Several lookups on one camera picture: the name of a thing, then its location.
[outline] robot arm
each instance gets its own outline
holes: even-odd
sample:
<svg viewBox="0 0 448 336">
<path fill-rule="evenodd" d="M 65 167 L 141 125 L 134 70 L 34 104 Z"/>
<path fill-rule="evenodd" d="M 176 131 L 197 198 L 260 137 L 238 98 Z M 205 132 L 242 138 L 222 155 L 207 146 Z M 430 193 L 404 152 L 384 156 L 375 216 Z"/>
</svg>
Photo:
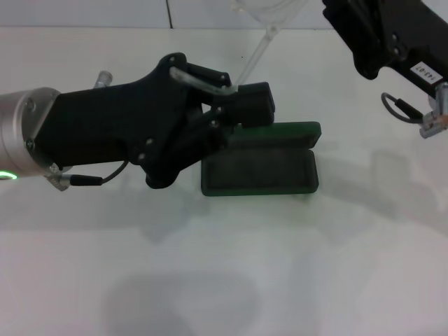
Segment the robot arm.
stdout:
<svg viewBox="0 0 448 336">
<path fill-rule="evenodd" d="M 173 68 L 217 88 L 231 86 L 228 74 L 189 64 L 177 53 L 134 83 L 107 87 L 106 78 L 93 90 L 0 96 L 0 168 L 18 177 L 45 176 L 64 190 L 108 181 L 65 175 L 72 166 L 123 161 L 120 169 L 139 165 L 150 187 L 166 188 L 182 169 L 225 148 L 234 126 L 274 122 L 267 83 L 220 95 L 180 83 Z M 203 113 L 202 104 L 211 110 Z"/>
<path fill-rule="evenodd" d="M 358 72 L 375 79 L 390 67 L 437 99 L 434 111 L 423 115 L 400 99 L 388 99 L 419 124 L 424 138 L 448 128 L 448 24 L 421 0 L 323 0 L 323 14 L 350 47 Z"/>
</svg>

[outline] label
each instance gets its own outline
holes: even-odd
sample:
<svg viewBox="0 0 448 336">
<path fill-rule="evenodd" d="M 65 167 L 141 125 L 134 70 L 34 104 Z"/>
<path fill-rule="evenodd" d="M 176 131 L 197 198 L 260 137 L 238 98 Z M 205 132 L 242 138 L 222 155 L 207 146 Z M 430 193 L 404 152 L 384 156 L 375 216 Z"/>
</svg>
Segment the label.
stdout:
<svg viewBox="0 0 448 336">
<path fill-rule="evenodd" d="M 443 79 L 443 76 L 438 74 L 435 70 L 433 70 L 423 62 L 420 62 L 416 66 L 413 66 L 411 68 L 411 71 L 417 74 L 419 77 L 422 77 L 426 82 L 430 84 L 434 84 Z"/>
</svg>

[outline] dark green case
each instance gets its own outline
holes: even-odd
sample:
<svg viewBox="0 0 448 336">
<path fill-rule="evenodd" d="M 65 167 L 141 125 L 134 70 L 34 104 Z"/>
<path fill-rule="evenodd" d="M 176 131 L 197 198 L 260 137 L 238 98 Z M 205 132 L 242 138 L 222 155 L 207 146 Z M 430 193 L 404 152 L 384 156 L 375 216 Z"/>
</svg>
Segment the dark green case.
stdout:
<svg viewBox="0 0 448 336">
<path fill-rule="evenodd" d="M 318 122 L 286 122 L 269 127 L 238 127 L 229 146 L 202 161 L 205 196 L 296 195 L 319 186 L 313 148 Z"/>
</svg>

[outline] green led light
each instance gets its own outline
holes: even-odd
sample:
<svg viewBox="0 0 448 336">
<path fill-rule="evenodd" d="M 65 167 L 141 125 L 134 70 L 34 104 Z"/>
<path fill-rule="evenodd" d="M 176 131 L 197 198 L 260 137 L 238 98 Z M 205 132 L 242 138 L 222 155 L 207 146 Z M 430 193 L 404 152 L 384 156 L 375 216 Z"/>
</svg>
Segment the green led light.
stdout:
<svg viewBox="0 0 448 336">
<path fill-rule="evenodd" d="M 8 173 L 7 171 L 0 171 L 0 180 L 1 179 L 16 180 L 17 179 L 17 175 L 14 175 L 12 173 Z"/>
</svg>

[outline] black cable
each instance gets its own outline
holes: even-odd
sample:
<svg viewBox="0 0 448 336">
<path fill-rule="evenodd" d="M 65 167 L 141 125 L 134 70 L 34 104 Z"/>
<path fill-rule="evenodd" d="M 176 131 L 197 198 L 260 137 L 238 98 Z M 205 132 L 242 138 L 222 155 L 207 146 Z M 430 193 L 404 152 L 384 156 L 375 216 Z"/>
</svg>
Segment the black cable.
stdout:
<svg viewBox="0 0 448 336">
<path fill-rule="evenodd" d="M 129 161 L 124 161 L 121 164 L 121 166 L 117 170 L 115 170 L 111 175 L 107 176 L 106 178 L 103 178 L 103 181 L 101 184 L 105 184 L 105 183 L 112 181 L 115 177 L 117 177 L 119 175 L 119 173 L 121 173 L 123 170 L 125 170 L 128 163 L 129 163 Z"/>
<path fill-rule="evenodd" d="M 85 186 L 102 186 L 109 181 L 112 181 L 115 177 L 119 175 L 123 170 L 125 170 L 129 161 L 124 161 L 121 166 L 115 170 L 111 175 L 106 178 L 101 178 L 97 176 L 86 176 L 86 175 L 66 175 L 70 180 L 70 186 L 85 187 Z"/>
<path fill-rule="evenodd" d="M 420 125 L 423 123 L 423 118 L 406 118 L 403 117 L 402 115 L 398 114 L 393 108 L 392 106 L 389 104 L 388 100 L 392 101 L 395 105 L 401 103 L 400 99 L 396 99 L 395 97 L 391 96 L 389 93 L 383 93 L 381 95 L 381 100 L 383 102 L 384 107 L 386 107 L 387 111 L 394 116 L 395 118 L 403 121 L 404 123 L 408 123 L 408 124 L 414 124 L 414 125 Z M 407 114 L 411 114 L 413 116 L 415 116 L 417 113 L 419 113 L 419 115 L 421 115 L 420 112 L 418 112 L 417 110 L 415 110 L 415 108 L 412 108 L 411 106 L 409 106 L 409 109 L 411 109 L 410 111 L 406 112 L 403 111 Z"/>
</svg>

